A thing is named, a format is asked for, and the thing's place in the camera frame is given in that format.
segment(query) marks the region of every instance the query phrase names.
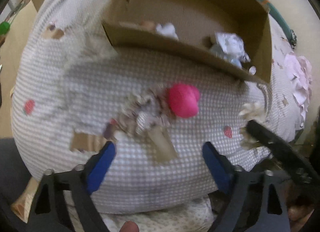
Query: gingham fabric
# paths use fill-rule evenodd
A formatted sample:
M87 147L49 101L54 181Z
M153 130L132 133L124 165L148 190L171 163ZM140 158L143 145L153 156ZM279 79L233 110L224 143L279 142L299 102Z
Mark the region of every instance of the gingham fabric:
M36 18L17 76L12 129L21 157L37 180L48 168L62 172L85 163L91 152L69 150L74 130L101 135L130 92L141 93L155 84L196 86L200 111L193 118L177 119L168 129L179 158L167 164L153 160L148 139L120 141L109 172L92 195L99 212L159 210L216 190L201 156L206 141L232 164L253 168L269 151L240 147L244 122L238 113L244 103L264 103L272 131L287 141L294 138L300 110L283 67L291 49L272 18L273 65L267 87L156 51L121 48L116 53L100 23L108 1L45 0ZM42 36L51 25L63 31L60 39Z

